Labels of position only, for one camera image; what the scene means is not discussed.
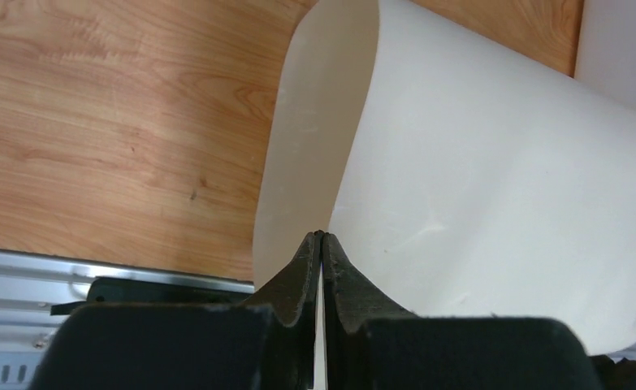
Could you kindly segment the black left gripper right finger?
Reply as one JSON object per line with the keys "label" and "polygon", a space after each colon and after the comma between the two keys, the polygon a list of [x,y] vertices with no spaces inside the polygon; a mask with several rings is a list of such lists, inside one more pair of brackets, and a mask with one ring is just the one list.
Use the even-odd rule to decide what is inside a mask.
{"label": "black left gripper right finger", "polygon": [[329,389],[372,389],[370,320],[415,319],[348,259],[336,235],[322,237],[325,361]]}

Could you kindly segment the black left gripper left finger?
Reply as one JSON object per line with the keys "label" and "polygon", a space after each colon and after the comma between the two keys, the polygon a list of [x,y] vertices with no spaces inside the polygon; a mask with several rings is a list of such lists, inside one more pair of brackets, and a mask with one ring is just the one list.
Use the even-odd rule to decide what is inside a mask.
{"label": "black left gripper left finger", "polygon": [[260,389],[311,389],[322,232],[311,232],[292,260],[244,305],[268,313],[259,363]]}

